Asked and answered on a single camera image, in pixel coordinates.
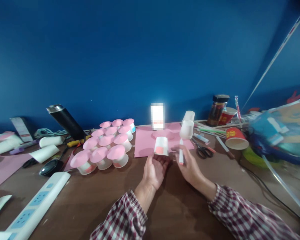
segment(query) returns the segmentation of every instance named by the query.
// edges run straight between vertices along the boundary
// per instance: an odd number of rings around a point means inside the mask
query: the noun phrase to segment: red and white checkered shirt
[[[236,239],[300,239],[273,211],[244,199],[230,187],[217,185],[209,210]],[[142,239],[146,220],[134,193],[125,193],[93,231],[90,240]]]

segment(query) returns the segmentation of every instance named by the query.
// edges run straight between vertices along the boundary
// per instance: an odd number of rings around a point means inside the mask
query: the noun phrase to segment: hand
[[[147,214],[150,204],[156,191],[162,184],[169,163],[169,157],[161,155],[151,155],[144,165],[143,178],[134,190],[134,195],[138,199],[145,214]]]
[[[179,150],[183,150],[183,154],[185,157],[185,164],[180,165],[179,164]],[[180,168],[180,171],[182,173],[182,176],[184,179],[190,183],[193,187],[200,184],[200,181],[204,178],[203,174],[201,173],[197,161],[194,158],[194,156],[191,155],[189,150],[184,145],[177,145],[171,150],[176,151],[175,156],[178,163],[178,167]]]
[[[162,184],[164,175],[166,174],[167,167],[170,163],[170,158],[161,155],[150,155],[147,158],[143,170],[143,178],[145,184],[154,187],[158,190]]]
[[[185,164],[179,164],[179,150],[183,150]],[[217,193],[217,186],[206,179],[201,173],[196,159],[184,145],[178,145],[171,150],[176,151],[178,167],[184,179],[190,183],[195,189],[201,192],[209,201],[213,201]]]

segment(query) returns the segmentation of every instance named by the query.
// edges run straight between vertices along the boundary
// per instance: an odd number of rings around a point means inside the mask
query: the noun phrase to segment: pink cardboard sheet
[[[0,162],[0,185],[14,174],[22,165],[31,157],[30,154],[20,154],[13,156],[0,157],[3,160]]]
[[[165,124],[165,134],[169,135],[168,146],[169,152],[172,147],[178,145],[180,142],[179,132],[181,129],[180,123],[167,123]],[[157,134],[154,134],[156,131],[152,130],[151,126],[137,127],[136,129],[136,147],[134,150],[134,157],[147,157],[154,152],[154,145],[156,144]],[[188,149],[194,149],[193,144],[190,140],[184,140],[183,145]]]

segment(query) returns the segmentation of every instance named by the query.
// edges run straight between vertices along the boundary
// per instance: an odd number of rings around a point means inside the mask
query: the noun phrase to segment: electrical outlet
[[[20,215],[18,219],[15,220],[14,224],[11,228],[22,228],[23,225],[27,222],[30,216],[34,213],[34,209],[31,210],[24,210],[23,213]]]
[[[47,192],[47,191],[39,192],[38,195],[35,197],[35,199],[32,201],[32,203],[30,203],[29,206],[38,206],[38,205],[40,205],[40,203],[42,203],[42,201],[48,195],[48,193],[49,192]]]

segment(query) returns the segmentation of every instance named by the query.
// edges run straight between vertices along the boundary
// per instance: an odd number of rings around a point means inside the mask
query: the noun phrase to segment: white power strip
[[[70,178],[67,172],[54,173],[7,228],[9,240],[27,240]]]

